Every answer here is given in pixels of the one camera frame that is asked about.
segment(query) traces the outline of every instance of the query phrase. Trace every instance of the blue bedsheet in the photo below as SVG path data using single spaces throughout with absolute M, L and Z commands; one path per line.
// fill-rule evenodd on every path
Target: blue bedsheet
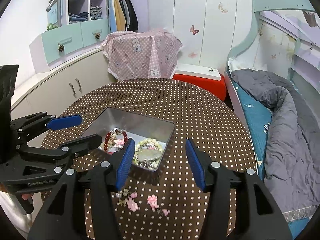
M 236 82 L 232 81 L 232 83 L 236 88 L 250 130 L 252 144 L 257 159 L 258 175 L 263 181 L 266 174 L 264 160 L 266 156 L 268 129 L 272 119 L 272 111 L 248 95 Z M 305 218 L 294 220 L 289 223 L 293 239 L 297 237 L 308 222 L 309 218 Z

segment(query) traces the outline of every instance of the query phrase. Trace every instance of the light blue bed frame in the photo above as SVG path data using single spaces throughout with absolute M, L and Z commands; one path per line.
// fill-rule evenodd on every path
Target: light blue bed frame
M 248 125 L 241 107 L 241 103 L 236 93 L 236 89 L 233 86 L 229 77 L 228 60 L 231 57 L 237 57 L 238 55 L 242 54 L 253 44 L 259 30 L 258 24 L 260 12 L 273 10 L 301 10 L 316 12 L 309 0 L 252 0 L 252 21 L 250 31 L 246 38 L 238 46 L 232 48 L 229 52 L 226 63 L 226 72 L 224 74 L 226 86 L 228 89 L 234 112 L 238 116 L 240 121 L 243 123 L 249 134 L 250 131 L 248 129 Z

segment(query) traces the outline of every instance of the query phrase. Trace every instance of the red beaded bracelet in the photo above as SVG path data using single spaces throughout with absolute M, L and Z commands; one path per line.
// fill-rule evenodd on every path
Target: red beaded bracelet
M 110 139 L 110 135 L 111 135 L 112 132 L 113 132 L 113 131 L 110 131 L 110 132 L 107 133 L 106 138 L 105 138 L 105 141 L 104 141 L 104 150 L 105 150 L 106 152 L 108 152 L 108 141 L 109 141 L 109 139 Z M 115 132 L 116 134 L 119 134 L 119 133 L 120 133 L 120 131 L 119 131 L 118 129 L 116 129 L 114 132 Z M 124 144 L 126 144 L 127 141 L 128 141 L 128 136 L 127 136 L 127 134 L 126 134 L 125 131 L 122 132 L 122 135 L 123 135 L 123 138 L 124 138 Z

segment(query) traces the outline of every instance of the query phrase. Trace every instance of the bear print fabric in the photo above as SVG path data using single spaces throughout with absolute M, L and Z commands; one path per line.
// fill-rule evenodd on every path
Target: bear print fabric
M 109 60 L 108 72 L 122 81 L 170 78 L 181 46 L 180 40 L 163 29 L 147 33 L 117 31 L 107 36 L 101 48 Z

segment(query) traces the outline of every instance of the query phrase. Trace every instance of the round table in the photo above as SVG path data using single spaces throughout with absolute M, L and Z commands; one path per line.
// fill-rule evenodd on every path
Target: round table
M 61 116 L 80 114 L 83 123 L 68 129 L 49 131 L 42 147 L 55 149 L 59 144 L 79 138 L 107 107 L 173 121 L 176 125 L 173 148 L 166 171 L 157 186 L 128 178 L 125 188 L 137 191 L 140 210 L 131 212 L 113 197 L 115 214 L 123 239 L 196 239 L 204 221 L 209 194 L 196 186 L 185 154 L 185 141 L 192 138 L 213 161 L 229 169 L 256 169 L 250 136 L 238 117 L 210 92 L 195 85 L 170 79 L 144 78 L 116 82 L 100 87 L 73 103 Z M 76 171 L 92 169 L 101 160 L 92 155 L 74 160 Z M 161 208 L 170 210 L 159 216 L 146 204 L 148 195 L 157 195 Z M 49 192 L 42 193 L 45 198 Z M 94 238 L 90 191 L 85 199 L 87 235 Z M 235 226 L 236 191 L 230 193 L 229 234 Z

